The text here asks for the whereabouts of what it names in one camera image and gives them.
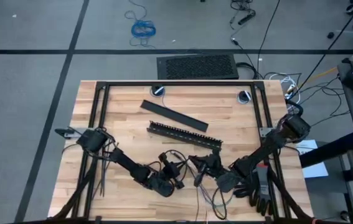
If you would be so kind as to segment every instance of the black floor stripe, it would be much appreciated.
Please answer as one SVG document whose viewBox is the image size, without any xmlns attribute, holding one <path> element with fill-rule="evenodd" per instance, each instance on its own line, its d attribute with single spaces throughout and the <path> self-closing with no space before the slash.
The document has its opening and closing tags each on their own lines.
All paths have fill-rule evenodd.
<svg viewBox="0 0 353 224">
<path fill-rule="evenodd" d="M 82 55 L 147 55 L 147 54 L 257 54 L 259 49 L 143 49 L 143 50 L 100 50 L 80 49 L 74 54 Z M 58 55 L 68 54 L 69 50 L 0 50 L 4 55 Z M 261 54 L 280 55 L 352 55 L 353 49 L 322 50 L 322 49 L 262 49 Z"/>
<path fill-rule="evenodd" d="M 75 49 L 75 46 L 77 44 L 78 36 L 81 31 L 83 19 L 85 18 L 85 14 L 88 8 L 89 0 L 84 0 L 83 5 L 78 17 L 77 25 L 75 26 L 75 30 L 71 39 L 70 47 L 68 48 L 68 54 L 65 58 L 63 69 L 60 73 L 59 80 L 57 82 L 56 90 L 54 92 L 54 96 L 52 99 L 52 103 L 49 108 L 49 113 L 46 118 L 45 126 L 42 131 L 42 135 L 40 136 L 39 140 L 39 145 L 37 148 L 37 152 L 35 154 L 34 161 L 32 163 L 31 170 L 29 172 L 28 180 L 26 183 L 26 187 L 24 188 L 24 192 L 21 197 L 21 201 L 19 204 L 19 208 L 17 210 L 16 217 L 14 221 L 17 222 L 23 222 L 24 217 L 26 216 L 26 212 L 28 209 L 28 204 L 31 199 L 32 191 L 35 186 L 35 182 L 37 180 L 40 164 L 42 162 L 42 158 L 44 156 L 47 140 L 49 138 L 50 130 L 52 129 L 53 125 L 53 120 L 57 111 L 57 107 L 59 105 L 60 101 L 60 96 L 63 91 L 65 79 L 67 77 L 68 70 L 70 68 L 72 56 L 73 56 L 73 50 Z"/>
<path fill-rule="evenodd" d="M 259 49 L 144 49 L 144 50 L 75 50 L 74 54 L 86 55 L 146 55 L 146 54 L 257 54 Z M 262 49 L 261 54 L 286 55 L 352 55 L 353 50 L 287 50 Z"/>
<path fill-rule="evenodd" d="M 68 50 L 0 50 L 0 54 L 8 55 L 58 55 L 67 53 Z"/>
</svg>

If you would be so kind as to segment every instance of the black floor mat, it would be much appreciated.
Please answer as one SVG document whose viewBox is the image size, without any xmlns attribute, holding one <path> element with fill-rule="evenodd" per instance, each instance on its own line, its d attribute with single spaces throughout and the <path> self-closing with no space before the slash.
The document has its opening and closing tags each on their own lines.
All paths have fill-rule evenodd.
<svg viewBox="0 0 353 224">
<path fill-rule="evenodd" d="M 159 80 L 238 79 L 233 55 L 158 57 Z"/>
</svg>

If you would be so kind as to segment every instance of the black hose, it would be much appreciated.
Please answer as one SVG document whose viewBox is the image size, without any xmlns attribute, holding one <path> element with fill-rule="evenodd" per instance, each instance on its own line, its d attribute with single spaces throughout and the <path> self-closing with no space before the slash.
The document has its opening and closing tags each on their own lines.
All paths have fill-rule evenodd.
<svg viewBox="0 0 353 224">
<path fill-rule="evenodd" d="M 298 116 L 302 116 L 302 114 L 303 114 L 302 106 L 300 106 L 299 104 L 297 104 L 297 103 L 295 103 L 295 102 L 293 102 L 291 100 L 287 100 L 287 99 L 286 99 L 286 104 L 291 105 L 291 106 L 295 106 L 299 110 L 298 111 Z"/>
</svg>

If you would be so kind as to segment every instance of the metal bracket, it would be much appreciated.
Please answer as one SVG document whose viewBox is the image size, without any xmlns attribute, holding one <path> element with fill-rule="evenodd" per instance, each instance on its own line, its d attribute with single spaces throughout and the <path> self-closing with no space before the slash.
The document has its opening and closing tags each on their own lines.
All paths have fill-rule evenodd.
<svg viewBox="0 0 353 224">
<path fill-rule="evenodd" d="M 274 128 L 259 128 L 259 135 L 264 138 Z"/>
</svg>

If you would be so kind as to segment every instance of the grommet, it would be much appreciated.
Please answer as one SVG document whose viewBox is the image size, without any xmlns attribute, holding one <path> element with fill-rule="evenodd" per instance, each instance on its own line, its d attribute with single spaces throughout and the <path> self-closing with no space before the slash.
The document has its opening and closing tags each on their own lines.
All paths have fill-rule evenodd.
<svg viewBox="0 0 353 224">
<path fill-rule="evenodd" d="M 150 94 L 155 97 L 163 96 L 165 93 L 165 88 L 162 85 L 153 85 L 151 86 Z"/>
<path fill-rule="evenodd" d="M 251 94 L 245 90 L 241 91 L 237 95 L 237 101 L 241 104 L 247 104 L 251 101 Z"/>
</svg>

